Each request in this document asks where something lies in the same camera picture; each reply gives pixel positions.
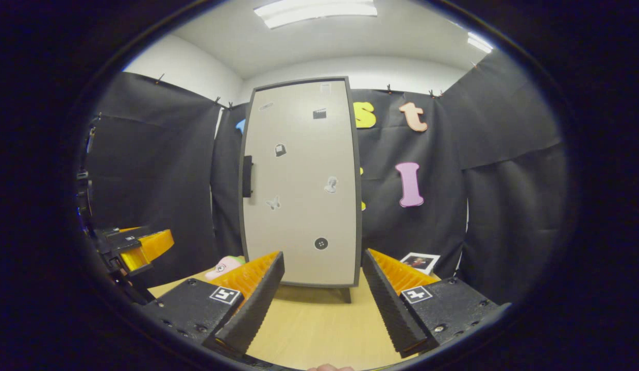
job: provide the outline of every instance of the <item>human hand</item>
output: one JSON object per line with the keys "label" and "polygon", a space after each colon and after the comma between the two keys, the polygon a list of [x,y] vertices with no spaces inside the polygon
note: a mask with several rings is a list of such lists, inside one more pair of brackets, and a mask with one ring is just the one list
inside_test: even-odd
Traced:
{"label": "human hand", "polygon": [[309,368],[308,371],[354,371],[350,366],[343,368],[336,368],[330,364],[322,364],[320,367]]}

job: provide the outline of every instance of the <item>foam letter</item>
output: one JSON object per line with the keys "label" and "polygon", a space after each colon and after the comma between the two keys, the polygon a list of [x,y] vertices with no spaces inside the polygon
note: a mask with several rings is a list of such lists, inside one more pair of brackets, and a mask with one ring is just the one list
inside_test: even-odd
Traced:
{"label": "foam letter", "polygon": [[369,102],[354,102],[354,115],[357,118],[357,128],[373,127],[377,122],[374,107]]}
{"label": "foam letter", "polygon": [[[360,169],[361,175],[363,175],[363,168]],[[365,210],[365,202],[361,201],[361,211]]]}
{"label": "foam letter", "polygon": [[404,116],[407,118],[407,125],[409,125],[411,129],[415,131],[427,130],[427,124],[421,122],[421,118],[418,116],[423,114],[422,108],[417,108],[415,104],[409,102],[400,107],[400,111],[404,112]]}
{"label": "foam letter", "polygon": [[395,165],[397,171],[402,176],[402,199],[400,200],[400,206],[420,206],[425,202],[418,192],[418,176],[416,171],[420,168],[420,165],[415,162],[402,162]]}

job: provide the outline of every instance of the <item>butterfly sticker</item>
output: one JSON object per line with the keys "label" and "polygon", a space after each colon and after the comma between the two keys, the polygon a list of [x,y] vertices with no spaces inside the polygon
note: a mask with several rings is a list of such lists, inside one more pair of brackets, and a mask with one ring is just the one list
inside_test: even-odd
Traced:
{"label": "butterfly sticker", "polygon": [[276,210],[280,208],[280,202],[278,199],[279,197],[276,196],[273,200],[266,200],[265,202],[272,210]]}

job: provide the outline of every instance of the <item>yellow letter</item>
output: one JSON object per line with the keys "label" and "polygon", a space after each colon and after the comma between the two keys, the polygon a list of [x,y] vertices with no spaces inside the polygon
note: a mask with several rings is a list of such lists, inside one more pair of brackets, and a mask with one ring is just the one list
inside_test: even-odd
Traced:
{"label": "yellow letter", "polygon": [[361,211],[365,210],[365,202],[361,201]]}
{"label": "yellow letter", "polygon": [[369,102],[354,102],[354,115],[357,118],[357,128],[373,127],[377,122],[374,107]]}

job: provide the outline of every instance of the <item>white wall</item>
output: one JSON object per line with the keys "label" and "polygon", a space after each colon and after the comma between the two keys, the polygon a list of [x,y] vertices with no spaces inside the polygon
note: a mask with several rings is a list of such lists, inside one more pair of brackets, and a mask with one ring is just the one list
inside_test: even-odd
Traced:
{"label": "white wall", "polygon": [[398,57],[346,57],[321,59],[286,66],[242,83],[237,103],[248,102],[256,87],[299,78],[349,76],[351,89],[386,89],[435,94],[446,91],[467,71],[450,66]]}
{"label": "white wall", "polygon": [[216,99],[225,106],[235,102],[242,78],[233,70],[185,40],[169,35],[151,45],[124,71],[138,73]]}

